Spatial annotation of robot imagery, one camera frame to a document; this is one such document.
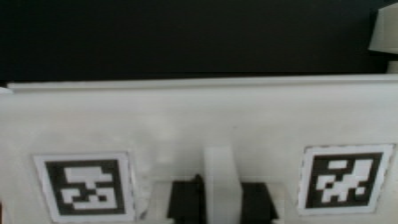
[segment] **black background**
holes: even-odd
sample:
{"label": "black background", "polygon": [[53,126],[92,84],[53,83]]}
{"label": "black background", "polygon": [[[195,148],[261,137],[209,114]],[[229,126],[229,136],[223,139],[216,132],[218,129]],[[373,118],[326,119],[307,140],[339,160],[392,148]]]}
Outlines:
{"label": "black background", "polygon": [[0,81],[383,73],[396,0],[1,0]]}

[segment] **white panel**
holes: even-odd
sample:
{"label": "white panel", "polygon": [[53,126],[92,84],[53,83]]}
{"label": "white panel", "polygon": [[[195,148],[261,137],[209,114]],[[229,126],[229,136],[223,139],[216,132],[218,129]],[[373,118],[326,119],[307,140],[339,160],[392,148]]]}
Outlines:
{"label": "white panel", "polygon": [[140,216],[150,182],[202,174],[202,148],[220,144],[232,147],[241,180],[286,188],[286,224],[396,223],[394,156],[371,214],[300,216],[294,206],[303,148],[398,142],[394,75],[17,84],[10,89],[14,94],[0,95],[0,198],[12,224],[53,223],[33,154],[127,152]]}

